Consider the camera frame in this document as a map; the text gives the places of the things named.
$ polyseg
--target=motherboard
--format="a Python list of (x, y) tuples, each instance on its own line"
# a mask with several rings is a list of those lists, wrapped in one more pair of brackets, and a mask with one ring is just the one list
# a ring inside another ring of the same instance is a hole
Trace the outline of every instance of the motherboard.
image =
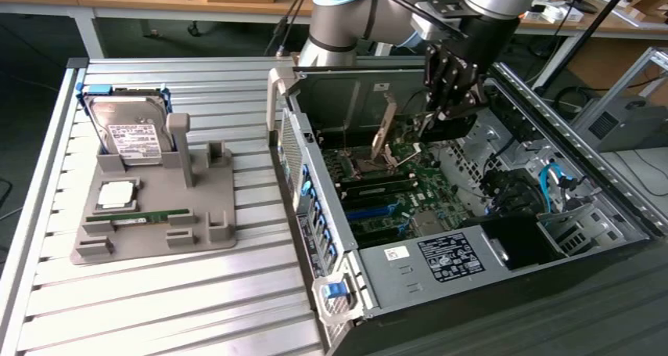
[(371, 146), (323, 150), (362, 248), (450, 231), (472, 217), (411, 125), (394, 129), (375, 159)]

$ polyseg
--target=floor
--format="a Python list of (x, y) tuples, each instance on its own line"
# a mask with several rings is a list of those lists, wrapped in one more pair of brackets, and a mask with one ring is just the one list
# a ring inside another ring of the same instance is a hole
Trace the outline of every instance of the floor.
[[(100, 19), (108, 56), (260, 56), (272, 36), (268, 24), (202, 22), (203, 35), (194, 38), (187, 32), (188, 25), (187, 21), (151, 21), (159, 37), (144, 38), (136, 20)], [(307, 37), (307, 26), (294, 28), (287, 48), (299, 51)], [(527, 45), (539, 49), (547, 43), (551, 43), (548, 37), (518, 36), (503, 54), (502, 61), (524, 78), (534, 76), (546, 63), (528, 52)], [(371, 50), (371, 42), (360, 42), (359, 54), (368, 54)], [(23, 205), (66, 63), (70, 57), (86, 56), (86, 49), (71, 18), (2, 14), (0, 52), (0, 178), (14, 186), (0, 208), (2, 217)], [(392, 50), (392, 55), (412, 54), (408, 49)], [(575, 83), (575, 76), (566, 73), (552, 90)], [(0, 182), (0, 196), (6, 188)], [(12, 242), (18, 220), (19, 213), (0, 220), (0, 261)]]

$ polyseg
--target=aluminum table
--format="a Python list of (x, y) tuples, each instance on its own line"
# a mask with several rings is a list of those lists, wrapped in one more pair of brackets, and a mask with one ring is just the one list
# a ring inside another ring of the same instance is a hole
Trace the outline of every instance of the aluminum table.
[[(266, 140), (267, 73), (290, 65), (268, 58), (102, 59), (67, 70), (0, 285), (3, 356), (323, 354)], [(99, 148), (74, 97), (79, 82), (167, 84), (175, 112), (192, 116), (192, 148), (227, 141), (235, 248), (71, 264)]]

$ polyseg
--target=hard drive label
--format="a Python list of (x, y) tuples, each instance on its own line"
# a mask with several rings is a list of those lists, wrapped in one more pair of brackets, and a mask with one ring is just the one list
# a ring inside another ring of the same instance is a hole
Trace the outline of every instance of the hard drive label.
[(159, 158), (162, 156), (154, 124), (110, 125), (108, 129), (123, 159)]
[(484, 271), (483, 263), (463, 233), (419, 242), (418, 246), (439, 282), (448, 282)]

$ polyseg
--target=blue pcie slot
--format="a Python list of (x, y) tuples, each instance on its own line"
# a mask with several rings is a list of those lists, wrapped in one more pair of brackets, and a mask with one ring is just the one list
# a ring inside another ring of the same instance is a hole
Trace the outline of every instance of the blue pcie slot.
[(346, 213), (346, 218), (350, 221), (356, 221), (359, 219), (388, 217), (395, 213), (396, 206), (399, 206), (399, 202), (383, 207), (375, 207), (372, 209), (350, 211)]

